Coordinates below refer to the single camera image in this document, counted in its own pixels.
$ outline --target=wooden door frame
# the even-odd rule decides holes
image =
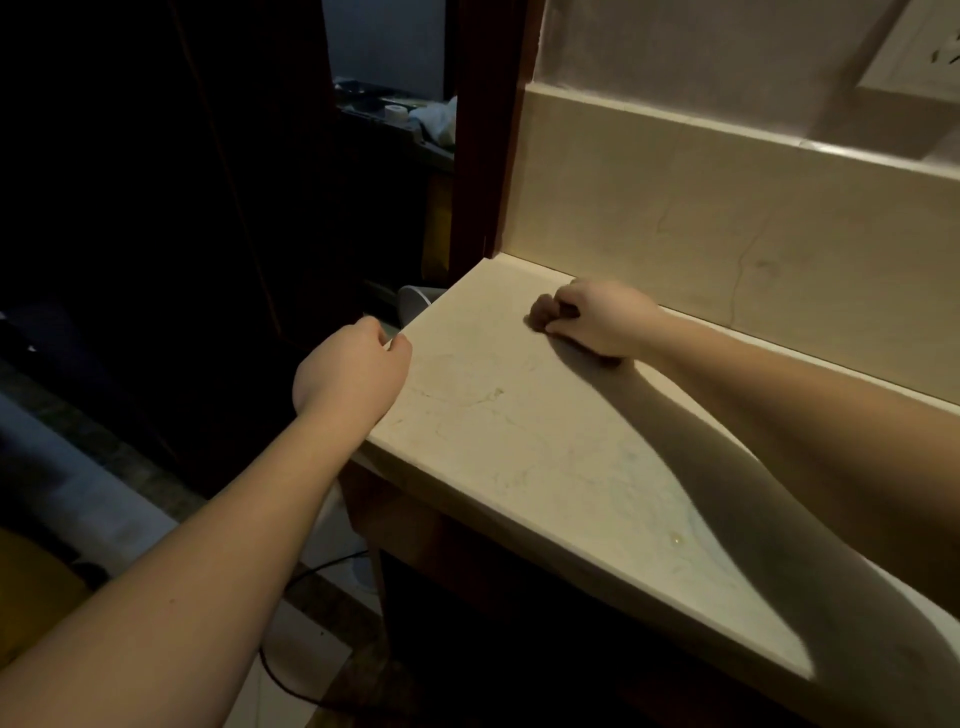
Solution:
[[[544,5],[459,3],[451,285],[500,249],[523,92],[533,78]]]

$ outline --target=fist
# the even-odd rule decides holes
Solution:
[[[667,314],[635,288],[613,280],[576,279],[530,310],[533,328],[565,336],[601,356],[641,358],[649,333]]]
[[[293,400],[298,414],[317,407],[335,411],[367,431],[393,405],[410,369],[413,347],[402,333],[389,349],[373,316],[345,326],[313,350],[297,368]]]

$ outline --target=wall outlet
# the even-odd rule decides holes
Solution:
[[[960,104],[960,0],[912,0],[860,85]]]

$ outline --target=white wall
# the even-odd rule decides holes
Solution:
[[[444,0],[324,0],[335,76],[444,96]]]

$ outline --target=cable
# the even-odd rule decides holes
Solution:
[[[362,551],[357,551],[356,553],[351,553],[350,556],[342,556],[339,559],[334,559],[333,561],[328,561],[325,564],[320,564],[318,567],[313,567],[312,569],[303,571],[297,574],[296,576],[294,576],[292,579],[290,579],[290,581],[287,582],[287,585],[283,587],[283,593],[286,594],[287,592],[289,592],[296,584],[299,584],[303,579],[305,579],[310,574],[323,571],[324,569],[329,569],[330,567],[335,567],[337,566],[337,564],[343,564],[345,561],[349,561],[350,559],[356,559],[361,556],[368,556],[368,555],[370,555],[370,552],[364,549]],[[411,716],[407,716],[403,714],[392,713],[389,711],[380,711],[375,708],[357,708],[356,706],[343,705],[341,703],[334,703],[328,700],[318,700],[316,698],[310,697],[309,695],[304,695],[302,693],[299,693],[295,690],[288,688],[286,685],[284,685],[283,682],[276,676],[274,671],[270,669],[270,665],[267,663],[267,653],[263,651],[263,644],[261,644],[260,647],[257,649],[257,654],[260,657],[260,665],[263,666],[263,671],[266,672],[267,675],[270,677],[270,679],[274,681],[274,684],[278,688],[280,688],[282,691],[286,692],[288,695],[292,695],[293,697],[295,697],[297,700],[302,700],[305,703],[316,705],[318,708],[323,708],[324,710],[328,710],[331,713],[342,713],[342,714],[355,716],[355,717],[359,717],[359,716],[378,717],[378,718],[386,718],[386,719],[393,719],[393,720],[411,719]]]

